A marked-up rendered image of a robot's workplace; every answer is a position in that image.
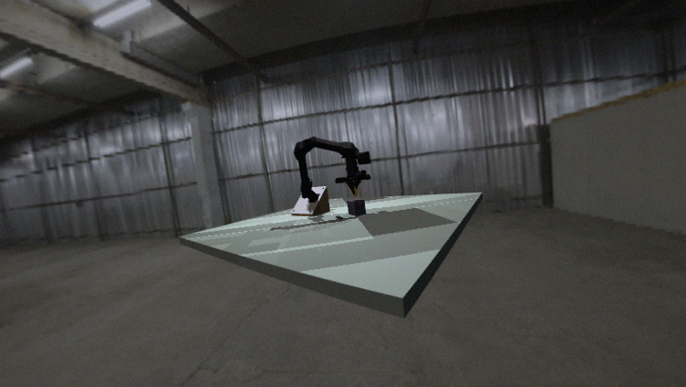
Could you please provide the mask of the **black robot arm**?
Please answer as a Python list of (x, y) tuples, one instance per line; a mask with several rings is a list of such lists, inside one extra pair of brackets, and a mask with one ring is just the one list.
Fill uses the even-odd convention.
[[(342, 158), (346, 158), (347, 166), (357, 165), (357, 160), (359, 164), (370, 163), (369, 152), (359, 152), (359, 149), (356, 148), (354, 143), (351, 141), (336, 142), (312, 137), (310, 139), (297, 142), (293, 153), (298, 161), (298, 167), (300, 171), (301, 197), (304, 199), (307, 198), (309, 203), (315, 203), (319, 197), (319, 193), (315, 193), (312, 190), (312, 178), (308, 178), (306, 163), (306, 153), (315, 147), (340, 153), (343, 155)], [(358, 168), (356, 168), (356, 171), (350, 169), (349, 172), (349, 178), (353, 178), (356, 181), (363, 180), (366, 175), (367, 174), (365, 170), (359, 171)]]

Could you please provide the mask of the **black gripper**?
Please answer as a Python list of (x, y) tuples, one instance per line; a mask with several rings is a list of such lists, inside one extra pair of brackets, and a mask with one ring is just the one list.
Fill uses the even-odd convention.
[[(346, 183), (346, 184), (348, 185), (348, 187), (350, 188), (351, 192), (352, 192), (354, 195), (355, 195), (355, 188), (354, 188), (354, 186), (355, 186), (355, 187), (357, 188), (357, 190), (358, 190), (359, 183), (362, 182), (361, 180), (356, 181), (356, 180), (353, 179), (353, 178), (352, 178), (352, 179), (349, 178), (350, 169), (353, 169), (353, 171), (356, 171), (356, 168), (358, 168), (357, 165), (347, 166), (347, 168), (346, 168), (346, 171), (347, 171), (347, 174), (348, 174), (347, 178), (346, 178), (346, 177), (340, 177), (340, 178), (336, 178), (336, 180), (335, 180), (336, 183)], [(369, 179), (370, 179), (370, 175), (369, 175), (369, 174), (367, 174), (366, 177), (363, 178), (363, 180), (369, 180)], [(354, 181), (354, 182), (353, 182), (353, 181)]]

